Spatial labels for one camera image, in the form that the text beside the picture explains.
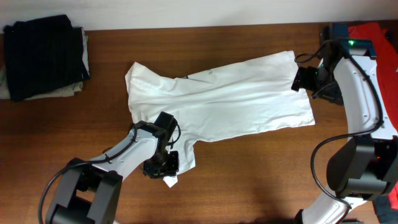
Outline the white t-shirt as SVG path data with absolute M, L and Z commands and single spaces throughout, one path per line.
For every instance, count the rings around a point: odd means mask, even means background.
M 125 76 L 134 121 L 175 117 L 180 173 L 195 167 L 197 141 L 315 124 L 305 90 L 291 88 L 298 70 L 292 51 L 204 70 L 183 78 L 162 77 L 134 63 Z

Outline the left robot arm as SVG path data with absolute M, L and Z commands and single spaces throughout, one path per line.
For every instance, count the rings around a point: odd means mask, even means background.
M 161 114 L 154 123 L 134 123 L 117 145 L 90 161 L 72 159 L 42 193 L 40 223 L 115 223 L 123 181 L 139 166 L 151 179 L 174 177 L 179 170 L 177 120 Z

